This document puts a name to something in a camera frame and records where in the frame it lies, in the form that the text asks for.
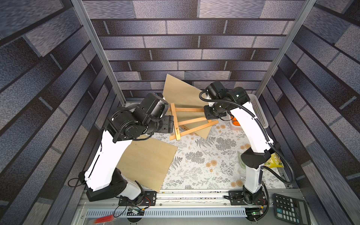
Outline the thin plywood board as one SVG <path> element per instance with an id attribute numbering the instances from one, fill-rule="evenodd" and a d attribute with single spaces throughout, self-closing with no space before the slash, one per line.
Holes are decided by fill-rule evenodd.
<path id="1" fill-rule="evenodd" d="M 181 108 L 203 108 L 206 103 L 199 98 L 201 90 L 168 74 L 166 75 L 163 96 L 170 103 Z"/>
<path id="2" fill-rule="evenodd" d="M 177 146 L 155 138 L 132 141 L 118 162 L 117 169 L 124 177 L 158 192 L 177 150 Z"/>

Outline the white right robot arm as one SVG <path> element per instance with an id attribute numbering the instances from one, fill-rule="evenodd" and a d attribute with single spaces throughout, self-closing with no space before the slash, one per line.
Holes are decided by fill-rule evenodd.
<path id="1" fill-rule="evenodd" d="M 246 204 L 255 204 L 262 191 L 265 190 L 265 185 L 262 183 L 264 170 L 269 171 L 284 184 L 293 184 L 295 180 L 293 168 L 282 152 L 275 147 L 274 141 L 256 116 L 250 97 L 242 87 L 228 90 L 221 82 L 216 81 L 200 92 L 199 98 L 207 102 L 203 108 L 206 119 L 221 119 L 229 113 L 239 122 L 250 142 L 250 147 L 241 155 L 246 170 L 242 199 Z M 274 153 L 288 168 L 291 175 L 289 180 L 281 178 L 276 172 L 265 166 Z"/>

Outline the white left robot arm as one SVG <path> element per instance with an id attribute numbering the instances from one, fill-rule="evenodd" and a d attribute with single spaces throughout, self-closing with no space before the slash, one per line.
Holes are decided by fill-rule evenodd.
<path id="1" fill-rule="evenodd" d="M 141 135 L 151 138 L 154 133 L 173 132 L 174 119 L 166 114 L 168 108 L 167 101 L 150 93 L 139 104 L 119 106 L 107 118 L 90 167 L 78 175 L 80 184 L 86 185 L 89 201 L 122 197 L 132 205 L 143 202 L 144 189 L 139 182 L 124 177 L 117 164 L 133 141 L 141 141 Z"/>

